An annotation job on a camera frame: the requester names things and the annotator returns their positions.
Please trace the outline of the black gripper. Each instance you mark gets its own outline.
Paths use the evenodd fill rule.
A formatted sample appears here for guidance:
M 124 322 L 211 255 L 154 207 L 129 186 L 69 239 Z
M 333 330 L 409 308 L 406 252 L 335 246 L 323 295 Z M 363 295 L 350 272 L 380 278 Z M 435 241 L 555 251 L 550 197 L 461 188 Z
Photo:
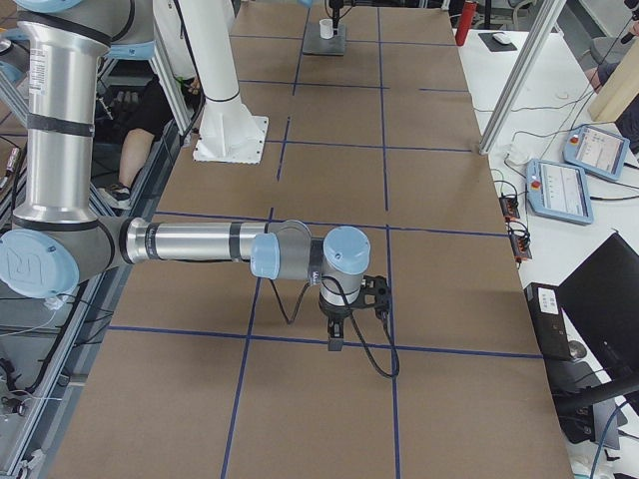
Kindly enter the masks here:
M 327 349 L 329 351 L 341 351 L 343 348 L 344 320 L 349 317 L 353 327 L 357 327 L 353 316 L 353 307 L 350 304 L 335 305 L 321 297 L 319 299 L 319 308 L 327 318 Z

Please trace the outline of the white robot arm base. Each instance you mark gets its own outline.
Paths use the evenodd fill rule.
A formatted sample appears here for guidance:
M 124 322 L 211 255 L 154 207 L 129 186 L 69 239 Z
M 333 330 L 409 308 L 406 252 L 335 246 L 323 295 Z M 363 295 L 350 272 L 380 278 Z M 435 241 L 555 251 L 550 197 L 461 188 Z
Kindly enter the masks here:
M 269 125 L 244 104 L 221 1 L 178 3 L 205 106 L 194 159 L 254 165 L 261 161 Z

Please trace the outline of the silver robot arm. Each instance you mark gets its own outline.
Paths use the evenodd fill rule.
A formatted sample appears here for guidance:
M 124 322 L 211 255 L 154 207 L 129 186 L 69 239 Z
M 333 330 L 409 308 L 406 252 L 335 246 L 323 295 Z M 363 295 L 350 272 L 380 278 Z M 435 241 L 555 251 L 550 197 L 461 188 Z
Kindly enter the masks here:
M 145 260 L 245 262 L 257 277 L 320 288 L 327 345 L 361 306 L 370 244 L 353 227 L 316 238 L 298 221 L 149 223 L 100 217 L 89 207 L 99 60 L 115 46 L 154 41 L 150 1 L 22 1 L 30 41 L 26 197 L 1 239 L 1 277 L 49 298 L 108 269 Z

